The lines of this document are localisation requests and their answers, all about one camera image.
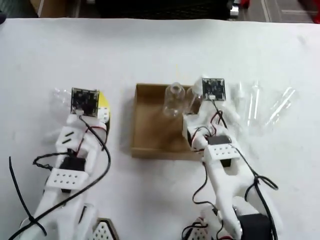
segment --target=glass bottle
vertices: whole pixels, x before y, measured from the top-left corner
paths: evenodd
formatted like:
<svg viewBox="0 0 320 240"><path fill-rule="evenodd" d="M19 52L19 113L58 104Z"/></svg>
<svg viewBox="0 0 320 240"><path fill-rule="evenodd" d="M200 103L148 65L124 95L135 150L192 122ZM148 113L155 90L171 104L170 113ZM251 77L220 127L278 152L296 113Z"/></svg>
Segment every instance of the glass bottle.
<svg viewBox="0 0 320 240"><path fill-rule="evenodd" d="M199 79L186 91L184 99L184 114L197 114L203 101L202 79Z"/></svg>
<svg viewBox="0 0 320 240"><path fill-rule="evenodd" d="M168 117L177 117L183 112L185 89L178 83L174 82L165 89L163 113Z"/></svg>

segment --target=white tablecloth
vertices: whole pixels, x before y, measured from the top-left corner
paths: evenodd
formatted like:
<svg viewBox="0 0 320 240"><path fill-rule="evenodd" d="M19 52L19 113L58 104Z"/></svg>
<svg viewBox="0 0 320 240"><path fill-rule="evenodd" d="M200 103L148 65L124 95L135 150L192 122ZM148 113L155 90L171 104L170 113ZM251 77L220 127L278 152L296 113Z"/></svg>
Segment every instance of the white tablecloth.
<svg viewBox="0 0 320 240"><path fill-rule="evenodd" d="M34 212L49 173L32 161L55 151L42 139L59 126L50 112L51 92L79 87L102 90L111 106L111 170L89 192L99 215L112 219L121 240L178 240L200 213L191 198L204 169L198 162L131 158L134 89L136 83L192 84L204 73L231 83L259 79L279 90L298 90L292 109L255 147L263 173L279 185L270 191L285 226L279 239L316 239L319 56L315 24L8 19L0 26L0 239L27 216L8 156ZM104 167L104 154L99 161ZM214 201L210 184L198 197Z"/></svg>

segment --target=circuit board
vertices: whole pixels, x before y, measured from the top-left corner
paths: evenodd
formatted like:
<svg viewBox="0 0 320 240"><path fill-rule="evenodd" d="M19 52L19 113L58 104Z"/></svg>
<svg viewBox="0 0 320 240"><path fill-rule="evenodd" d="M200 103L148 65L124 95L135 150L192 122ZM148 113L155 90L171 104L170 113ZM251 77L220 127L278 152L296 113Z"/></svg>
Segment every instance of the circuit board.
<svg viewBox="0 0 320 240"><path fill-rule="evenodd" d="M82 111L84 116L98 116L99 91L72 88L71 113L76 114Z"/></svg>
<svg viewBox="0 0 320 240"><path fill-rule="evenodd" d="M225 101L225 80L223 78L202 78L202 93L204 101Z"/></svg>

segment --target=cardboard box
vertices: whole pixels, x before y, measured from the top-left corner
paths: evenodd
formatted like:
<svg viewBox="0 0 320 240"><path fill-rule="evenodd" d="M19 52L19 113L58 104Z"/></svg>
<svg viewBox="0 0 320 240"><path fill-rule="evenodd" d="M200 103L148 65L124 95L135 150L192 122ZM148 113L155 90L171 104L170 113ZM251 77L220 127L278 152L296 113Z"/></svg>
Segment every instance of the cardboard box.
<svg viewBox="0 0 320 240"><path fill-rule="evenodd" d="M182 116L168 118L162 112L167 86L136 85L131 154L143 159L199 160L201 156L182 136Z"/></svg>

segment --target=black wire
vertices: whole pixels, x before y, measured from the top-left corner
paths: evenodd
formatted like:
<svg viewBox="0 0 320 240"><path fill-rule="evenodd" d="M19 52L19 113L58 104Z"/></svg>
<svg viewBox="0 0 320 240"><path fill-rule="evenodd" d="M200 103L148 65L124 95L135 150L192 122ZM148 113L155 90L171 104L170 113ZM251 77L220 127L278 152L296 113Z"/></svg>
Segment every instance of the black wire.
<svg viewBox="0 0 320 240"><path fill-rule="evenodd" d="M34 220L35 221L39 221L40 219L44 218L46 215L48 215L49 213L51 213L52 211L56 210L57 208L64 206L67 202L71 201L72 199L74 199L75 197L79 196L80 194L82 194L83 192L87 191L88 189L90 189L92 186L94 186L95 184L97 184L109 171L110 166L111 166L111 155L110 152L107 148L107 146L104 144L103 140L99 137L99 135L96 133L95 130L93 130L93 128L85 121L83 120L83 118L81 116L79 116L79 119L84 122L84 124L86 125L86 127L89 129L89 131L98 139L98 141L102 144L103 149L105 150L107 156L108 156L108 163L107 163L107 167L104 170L104 172L93 182L91 182L89 185L87 185L85 188L83 188L82 190L78 191L77 193L75 193L74 195L68 197L67 199L61 201L60 203L56 204L55 206L51 207L50 209L48 209L47 211L45 211L44 213L40 214L38 217L36 217ZM24 232L25 230L29 229L31 226L33 226L35 223L34 222L30 222L28 225L20 228L16 233L14 233L9 240L13 240L15 239L17 236L19 236L22 232Z"/></svg>
<svg viewBox="0 0 320 240"><path fill-rule="evenodd" d="M209 128L207 128L206 126L199 126L196 128L196 132L198 132L200 129L206 129L208 131L210 137L212 137L212 134L211 134Z"/></svg>
<svg viewBox="0 0 320 240"><path fill-rule="evenodd" d="M265 184L267 184L270 188L272 188L273 190L278 190L278 186L273 182L271 181L269 178L267 178L266 176L262 176L262 175L259 175L251 166L250 164L247 162L246 158L243 156L243 154L239 151L238 148L232 146L233 148L235 148L237 150L237 152L240 154L240 156L243 158L243 160L245 161L245 163L248 165L249 169L251 170L253 176L254 176L254 180L253 180L253 184L251 186L249 186L247 188L247 190L245 191L245 194L244 194L244 200L247 201L247 197L248 197L248 193L250 191L250 189L252 187L255 188L262 204L263 204L263 207L266 211L266 214L270 220L270 223L271 223L271 231L272 231L272 235L273 235L273 240L278 240L278 235L277 235L277 229L276 229L276 225L275 225L275 221L272 217L272 214L270 212L270 209L268 207L268 204L264 198L264 196L262 195L260 189L259 189L259 179L261 179Z"/></svg>
<svg viewBox="0 0 320 240"><path fill-rule="evenodd" d="M43 234L45 236L47 236L47 232L44 228L44 226L42 226L38 221L35 220L35 218L31 215L31 213L29 212L27 206L26 206L26 203L21 195L21 192L20 192L20 189L19 189L19 186L18 186L18 183L17 183L17 179L16 179L16 176L15 176L15 172L14 172L14 169L12 167L12 162L11 162L11 156L9 156L9 169L10 169L10 174L11 174L11 177L12 177L12 180L13 180L13 184L14 184L14 187L15 187L15 190L16 190L16 193L18 194L18 197L20 199L20 202L26 212L26 214L28 215L29 217L29 221L33 224L36 224L39 228L41 228Z"/></svg>
<svg viewBox="0 0 320 240"><path fill-rule="evenodd" d="M192 201L194 204L197 204L197 205L210 204L213 208L214 213L216 214L218 212L218 209L212 202L210 202L210 201L195 201L196 195L206 186L206 184L208 182L208 171L206 168L206 164L204 162L202 162L202 165L204 166L204 170L205 170L205 180L204 180L204 183L194 192L194 194L192 196Z"/></svg>
<svg viewBox="0 0 320 240"><path fill-rule="evenodd" d="M35 160L33 160L32 164L36 165L39 168L49 169L51 171L53 169L53 166L51 166L49 164L43 165L43 164L38 163L38 161L40 159L49 158L49 157L58 156L58 155L69 155L69 156L71 156L72 153L71 152L55 152L55 153L45 154L45 155L42 155L42 156L38 156Z"/></svg>
<svg viewBox="0 0 320 240"><path fill-rule="evenodd" d="M217 105L216 105L216 103L215 103L215 100L211 99L211 102L213 103L214 108L215 108L215 110L216 110L216 112L217 112L217 114L218 114L219 118L221 119L221 121L222 121L222 123L223 123L224 127L227 129L227 128L228 128L228 127L227 127L227 124L226 124L226 122L225 122L225 120L224 120L224 118L223 118L222 114L220 113L220 110L218 109L218 107L217 107Z"/></svg>
<svg viewBox="0 0 320 240"><path fill-rule="evenodd" d="M223 221L223 220L221 221L221 228L220 228L220 230L216 232L216 235L215 235L215 239L216 239L216 240L219 240L219 236L218 236L218 235L219 235L219 233L222 231L222 229L224 229L224 221Z"/></svg>
<svg viewBox="0 0 320 240"><path fill-rule="evenodd" d="M201 222L194 222L192 225L186 226L181 233L181 239L184 240L184 233L186 230L188 229L206 229L208 227L208 224L206 225L201 225Z"/></svg>

